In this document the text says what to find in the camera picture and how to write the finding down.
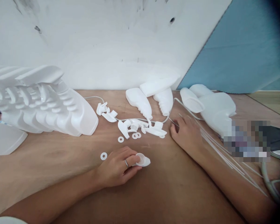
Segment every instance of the stack of white bottles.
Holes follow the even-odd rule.
[[[61,79],[56,66],[0,66],[2,121],[30,133],[92,135],[98,118],[90,104]]]

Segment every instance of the forearm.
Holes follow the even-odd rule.
[[[15,217],[28,224],[50,223],[73,204],[100,189],[102,185],[94,169],[21,200],[0,217]]]
[[[194,156],[216,185],[249,223],[266,223],[275,204],[206,149]]]

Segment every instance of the wrist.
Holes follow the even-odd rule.
[[[105,188],[105,184],[102,178],[102,175],[100,175],[98,168],[94,168],[87,173],[88,181],[91,184],[93,188],[93,192],[99,191],[103,188]]]

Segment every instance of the silver ring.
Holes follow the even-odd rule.
[[[124,160],[125,161],[125,164],[127,165],[127,168],[129,168],[129,166],[128,166],[128,164],[127,164],[127,161],[126,160]]]

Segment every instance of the blue board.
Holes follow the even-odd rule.
[[[178,89],[252,93],[280,78],[280,24],[265,0],[233,0]]]

